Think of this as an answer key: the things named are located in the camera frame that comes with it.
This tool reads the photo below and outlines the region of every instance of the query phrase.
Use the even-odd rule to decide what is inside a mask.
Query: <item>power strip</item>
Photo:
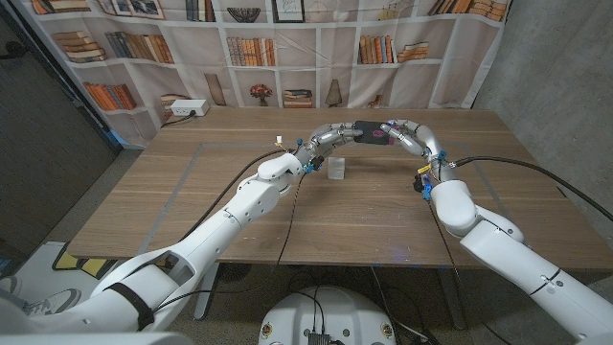
[[[195,111],[195,116],[204,116],[209,108],[206,100],[176,100],[170,106],[174,116],[188,116],[192,110]]]

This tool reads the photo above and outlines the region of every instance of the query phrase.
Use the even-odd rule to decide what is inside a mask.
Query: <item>bookshelf backdrop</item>
[[[507,14],[506,0],[304,0],[298,20],[277,6],[294,0],[123,1],[16,5],[110,126],[138,146],[166,121],[172,97],[259,106],[256,84],[272,89],[268,106],[468,108]],[[235,9],[260,12],[239,22],[256,11]],[[285,16],[298,22],[277,22]],[[369,39],[374,61],[361,49]],[[126,90],[129,105],[101,106],[108,100],[92,91],[100,85],[120,86],[107,88],[115,101],[125,96],[113,90]]]

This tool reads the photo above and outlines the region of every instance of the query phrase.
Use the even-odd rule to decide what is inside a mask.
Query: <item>picture frame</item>
[[[164,20],[164,13],[159,0],[125,0],[132,16]]]
[[[304,23],[305,0],[271,0],[275,23]]]
[[[132,16],[127,0],[111,0],[111,2],[113,3],[113,10],[115,10],[116,15]]]
[[[100,4],[100,8],[106,14],[117,15],[115,13],[115,5],[111,0],[98,0],[98,4]]]

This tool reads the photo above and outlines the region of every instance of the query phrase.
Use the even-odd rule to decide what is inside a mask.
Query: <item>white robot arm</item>
[[[361,135],[352,124],[325,125],[296,151],[262,163],[258,173],[240,182],[237,194],[200,224],[186,239],[166,248],[139,255],[108,274],[91,297],[58,314],[26,317],[15,310],[0,317],[3,334],[83,334],[156,332],[164,330],[189,298],[155,311],[166,301],[193,291],[204,273],[238,232],[272,210],[290,190],[291,183],[324,158]],[[174,263],[170,272],[155,265]]]
[[[575,339],[613,333],[613,305],[524,245],[523,234],[508,219],[475,205],[453,165],[442,159],[430,128],[393,120],[381,129],[431,165],[441,181],[431,192],[437,216],[468,253],[528,293]]]

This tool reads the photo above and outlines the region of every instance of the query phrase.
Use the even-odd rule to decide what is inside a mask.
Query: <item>gray wall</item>
[[[613,212],[613,2],[515,0],[474,108]],[[566,193],[613,247],[613,223]]]

